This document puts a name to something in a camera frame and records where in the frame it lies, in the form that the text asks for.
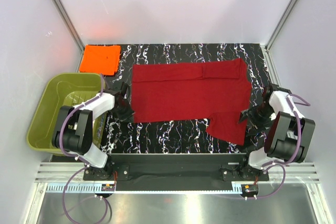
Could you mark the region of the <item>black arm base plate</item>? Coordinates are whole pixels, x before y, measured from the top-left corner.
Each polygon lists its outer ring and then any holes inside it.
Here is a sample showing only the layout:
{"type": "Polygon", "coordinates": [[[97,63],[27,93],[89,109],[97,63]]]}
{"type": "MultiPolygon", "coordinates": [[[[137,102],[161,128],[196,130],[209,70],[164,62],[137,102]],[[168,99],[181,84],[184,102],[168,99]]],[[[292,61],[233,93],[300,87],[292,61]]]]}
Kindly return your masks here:
{"type": "Polygon", "coordinates": [[[269,181],[246,154],[111,154],[106,169],[88,168],[83,178],[116,182],[119,193],[223,193],[233,182],[269,181]]]}

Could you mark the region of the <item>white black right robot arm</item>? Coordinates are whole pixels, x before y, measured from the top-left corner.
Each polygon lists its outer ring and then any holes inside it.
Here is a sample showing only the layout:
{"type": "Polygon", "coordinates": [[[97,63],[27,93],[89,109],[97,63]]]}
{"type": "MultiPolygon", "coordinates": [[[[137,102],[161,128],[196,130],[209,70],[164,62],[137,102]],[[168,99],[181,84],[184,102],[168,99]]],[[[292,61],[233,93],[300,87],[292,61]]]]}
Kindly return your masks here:
{"type": "Polygon", "coordinates": [[[247,154],[238,165],[243,180],[253,180],[272,165],[302,163],[308,153],[316,123],[297,108],[310,103],[277,84],[264,88],[262,103],[241,111],[239,123],[248,121],[253,129],[247,136],[267,131],[264,146],[247,154]]]}

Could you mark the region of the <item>red t shirt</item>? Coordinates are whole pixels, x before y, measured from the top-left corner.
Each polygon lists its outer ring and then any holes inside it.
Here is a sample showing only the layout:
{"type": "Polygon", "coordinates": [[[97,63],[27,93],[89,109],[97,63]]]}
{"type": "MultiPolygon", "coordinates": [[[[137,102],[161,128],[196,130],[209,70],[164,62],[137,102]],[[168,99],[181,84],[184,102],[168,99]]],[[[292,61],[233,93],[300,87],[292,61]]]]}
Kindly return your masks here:
{"type": "Polygon", "coordinates": [[[251,83],[247,65],[234,60],[134,65],[131,107],[136,123],[209,119],[206,132],[243,145],[251,83]]]}

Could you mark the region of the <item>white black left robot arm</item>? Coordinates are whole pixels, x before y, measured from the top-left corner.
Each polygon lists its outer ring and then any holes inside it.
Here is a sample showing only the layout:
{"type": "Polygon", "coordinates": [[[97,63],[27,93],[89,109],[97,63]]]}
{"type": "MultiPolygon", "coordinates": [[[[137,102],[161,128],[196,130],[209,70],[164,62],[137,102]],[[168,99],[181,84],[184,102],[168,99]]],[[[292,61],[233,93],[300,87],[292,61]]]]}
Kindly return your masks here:
{"type": "Polygon", "coordinates": [[[117,81],[112,88],[100,91],[90,100],[59,109],[51,143],[68,157],[89,165],[86,171],[100,180],[114,178],[111,157],[93,143],[94,120],[108,111],[121,122],[133,123],[134,111],[128,101],[130,86],[117,81]]]}

